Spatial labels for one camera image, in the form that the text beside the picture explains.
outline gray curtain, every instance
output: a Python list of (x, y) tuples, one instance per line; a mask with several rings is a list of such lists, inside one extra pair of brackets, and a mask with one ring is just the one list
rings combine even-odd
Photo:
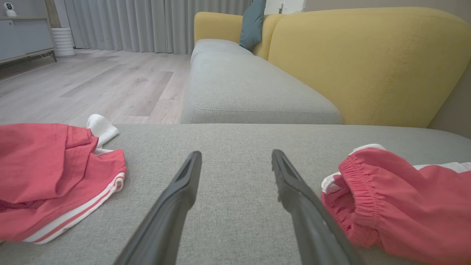
[(252, 0), (65, 0), (77, 48), (191, 54), (200, 11), (242, 15)]

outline teal pillow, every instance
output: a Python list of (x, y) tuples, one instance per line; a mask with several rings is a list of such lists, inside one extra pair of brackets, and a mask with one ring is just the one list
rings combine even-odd
[(244, 12), (239, 45), (252, 51), (262, 41), (262, 24), (267, 0), (254, 0)]

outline wooden floor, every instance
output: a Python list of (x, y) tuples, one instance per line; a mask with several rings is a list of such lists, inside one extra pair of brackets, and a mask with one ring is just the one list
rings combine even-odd
[(177, 124), (190, 55), (76, 50), (0, 70), (0, 124)]

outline folded red garment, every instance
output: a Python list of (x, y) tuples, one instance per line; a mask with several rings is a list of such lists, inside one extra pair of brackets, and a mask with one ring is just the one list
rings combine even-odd
[(123, 151), (94, 155), (97, 142), (64, 124), (0, 126), (0, 240), (49, 242), (122, 189)]
[(414, 167), (379, 146), (355, 151), (339, 170), (323, 181), (322, 202), (352, 244), (471, 263), (470, 163)]

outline yellow armrest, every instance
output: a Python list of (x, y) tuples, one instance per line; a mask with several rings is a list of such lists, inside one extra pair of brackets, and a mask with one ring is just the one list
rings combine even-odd
[(220, 39), (239, 43), (242, 16), (198, 12), (195, 16), (195, 42), (200, 39)]

